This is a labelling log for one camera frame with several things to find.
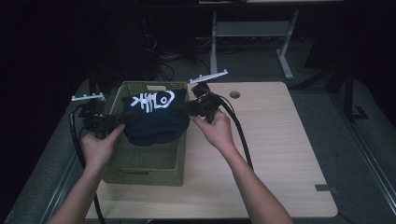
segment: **fish skeleton logo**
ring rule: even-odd
[[[135,96],[133,97],[134,101],[131,103],[131,106],[137,105],[140,102],[141,108],[146,108],[146,113],[151,113],[153,109],[167,108],[175,99],[175,94],[172,91],[163,91],[161,92],[161,95],[164,95],[165,93],[169,93],[169,98],[163,96],[159,102],[157,101],[158,92],[140,93],[139,98]]]

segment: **person's left hand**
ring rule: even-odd
[[[86,170],[99,171],[101,175],[106,172],[108,161],[113,154],[113,145],[122,133],[125,124],[119,125],[105,139],[98,139],[94,133],[89,132],[82,138],[82,148],[86,161]]]

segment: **grommet hole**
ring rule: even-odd
[[[231,91],[230,97],[233,99],[238,99],[239,97],[241,97],[241,93],[239,93],[239,91]]]

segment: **wooden desk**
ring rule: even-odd
[[[289,91],[281,82],[210,84],[227,97],[245,132],[256,174],[292,217],[333,217],[337,208]],[[232,99],[230,91],[241,97]],[[233,135],[242,155],[236,128]],[[226,161],[191,123],[182,187],[107,184],[97,191],[105,218],[248,217]],[[87,218],[97,218],[93,205]]]

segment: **green basket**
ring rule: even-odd
[[[123,113],[122,98],[141,92],[187,89],[185,82],[125,81],[119,88],[110,114]],[[139,147],[131,144],[122,134],[114,145],[114,154],[108,164],[105,182],[155,186],[183,184],[186,154],[186,133],[166,144]]]

